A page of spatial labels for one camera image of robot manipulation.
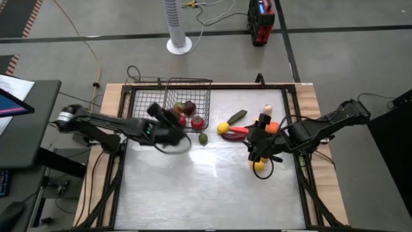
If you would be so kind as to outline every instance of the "wooden board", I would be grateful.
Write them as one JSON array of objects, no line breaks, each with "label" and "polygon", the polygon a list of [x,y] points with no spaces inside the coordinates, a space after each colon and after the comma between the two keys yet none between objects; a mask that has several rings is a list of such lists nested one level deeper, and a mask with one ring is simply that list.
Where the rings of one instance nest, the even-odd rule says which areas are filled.
[{"label": "wooden board", "polygon": [[[246,84],[256,84],[259,83],[213,83],[213,85],[224,85],[224,84],[238,84],[238,85],[246,85]],[[290,83],[267,83],[267,84],[290,84]],[[153,85],[153,84],[135,84],[135,85]],[[299,107],[301,110],[301,115],[317,118],[321,115],[319,110],[319,105],[317,103],[315,89],[312,84],[305,84],[299,83],[295,84],[297,90],[297,98],[299,101]],[[122,91],[123,84],[108,84],[106,86],[106,91],[103,98],[102,108],[100,109],[101,113],[111,116],[117,116],[119,103],[120,103],[120,96]],[[329,146],[321,145],[319,147],[319,151],[324,153],[325,155],[332,157],[330,154]],[[102,148],[99,146],[95,146],[91,149],[90,158],[89,158],[89,165],[87,170],[87,184],[86,184],[86,200],[84,205],[84,212],[81,215],[80,222],[81,223],[86,217],[88,212],[88,204],[89,200],[91,199],[91,209],[97,204],[102,196],[102,190],[104,185],[104,179],[106,177],[106,170],[108,165],[108,155],[103,155],[97,163],[95,168],[95,174],[93,178],[93,194],[90,197],[90,190],[91,190],[91,173],[97,157],[102,152]],[[326,159],[314,154],[312,157],[312,167],[314,170],[315,182],[317,186],[317,191],[319,197],[323,200],[326,207],[335,215],[337,220],[342,222],[343,224],[348,223],[348,219],[346,217],[345,208],[342,201],[341,191],[339,189],[339,183],[337,182],[336,172],[333,168],[333,165],[330,164],[329,161]],[[83,196],[84,196],[84,183],[82,192],[80,194],[79,204],[77,206],[77,211],[75,215],[75,221],[73,225],[76,223],[77,219],[80,217],[80,212],[82,211],[83,207]],[[108,200],[106,204],[106,210],[104,213],[103,219],[103,226],[109,225],[109,218],[111,213],[111,205],[113,203],[113,196]],[[315,213],[313,203],[308,196],[308,203],[310,206],[310,216],[311,222],[313,225],[316,224],[315,220]]]}]

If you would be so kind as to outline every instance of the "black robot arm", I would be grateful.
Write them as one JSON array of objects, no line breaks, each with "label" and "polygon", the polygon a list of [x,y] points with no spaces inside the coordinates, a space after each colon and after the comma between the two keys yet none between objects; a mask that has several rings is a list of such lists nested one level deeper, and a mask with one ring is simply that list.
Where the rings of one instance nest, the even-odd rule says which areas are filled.
[{"label": "black robot arm", "polygon": [[99,141],[108,153],[119,151],[120,136],[107,134],[99,128],[123,133],[140,145],[149,146],[154,144],[175,146],[186,136],[173,112],[162,109],[157,103],[153,103],[147,112],[158,121],[143,118],[119,119],[88,111],[80,105],[70,105],[62,109],[54,123],[62,133],[80,132],[91,140]]},{"label": "black robot arm", "polygon": [[281,162],[273,155],[281,152],[312,153],[320,145],[321,140],[331,137],[341,128],[366,124],[369,119],[370,112],[363,104],[360,101],[350,100],[343,102],[337,110],[318,119],[305,119],[284,128],[280,128],[283,123],[281,122],[279,131],[276,134],[269,134],[265,128],[271,118],[262,113],[259,121],[249,129],[247,135],[247,146],[250,152],[248,159],[259,162],[260,158],[272,158],[274,161]]}]

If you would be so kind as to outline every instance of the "computer screen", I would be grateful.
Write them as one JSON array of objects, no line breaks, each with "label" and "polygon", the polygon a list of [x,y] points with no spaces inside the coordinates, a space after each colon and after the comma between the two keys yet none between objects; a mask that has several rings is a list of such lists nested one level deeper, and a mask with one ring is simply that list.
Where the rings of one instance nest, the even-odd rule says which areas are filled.
[{"label": "computer screen", "polygon": [[34,109],[31,106],[0,89],[0,117],[22,115],[33,112]]}]

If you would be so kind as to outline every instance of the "gray floor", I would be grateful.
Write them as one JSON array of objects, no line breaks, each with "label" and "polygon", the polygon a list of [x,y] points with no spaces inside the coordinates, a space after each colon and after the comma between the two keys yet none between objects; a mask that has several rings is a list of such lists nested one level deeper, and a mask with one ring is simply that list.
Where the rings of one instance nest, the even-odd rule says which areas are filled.
[{"label": "gray floor", "polygon": [[[167,27],[161,0],[60,1],[82,35],[164,33]],[[408,0],[282,0],[289,28],[378,26],[411,24]],[[238,0],[235,11],[246,12],[247,0]],[[221,14],[230,5],[205,8],[207,17]],[[199,31],[196,9],[186,9],[187,31]],[[245,16],[235,16],[207,30],[242,30]],[[30,37],[75,36],[69,22],[45,0]],[[371,92],[398,96],[412,87],[412,30],[292,34],[290,40],[302,82],[315,84],[321,111],[334,110],[346,99]],[[210,36],[201,39],[191,54],[176,57],[166,49],[167,39],[95,41],[90,45],[102,64],[102,85],[123,82],[126,68],[137,65],[142,75],[202,77],[216,82],[253,81],[261,72],[270,82],[292,82],[283,38],[272,34],[269,43],[254,48],[247,35]],[[19,54],[15,75],[25,79],[60,79],[62,91],[91,98],[96,75],[92,55],[81,42],[2,44],[0,54]],[[384,113],[384,99],[362,99],[374,117]],[[60,96],[51,119],[74,103]],[[354,227],[411,231],[412,220],[365,126],[345,128],[331,144],[344,205]],[[46,132],[43,143],[59,148],[79,145],[67,135]]]}]

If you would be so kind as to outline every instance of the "yellow fruit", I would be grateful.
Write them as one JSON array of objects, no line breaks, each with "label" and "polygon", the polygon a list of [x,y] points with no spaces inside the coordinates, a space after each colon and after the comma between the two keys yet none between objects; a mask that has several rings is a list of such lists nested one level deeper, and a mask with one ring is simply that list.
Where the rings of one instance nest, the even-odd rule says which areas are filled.
[{"label": "yellow fruit", "polygon": [[265,163],[262,162],[262,161],[256,162],[256,163],[255,163],[255,170],[256,170],[256,171],[263,171],[263,170],[265,170]]},{"label": "yellow fruit", "polygon": [[222,122],[218,126],[218,134],[226,133],[229,131],[229,123],[227,122]]}]

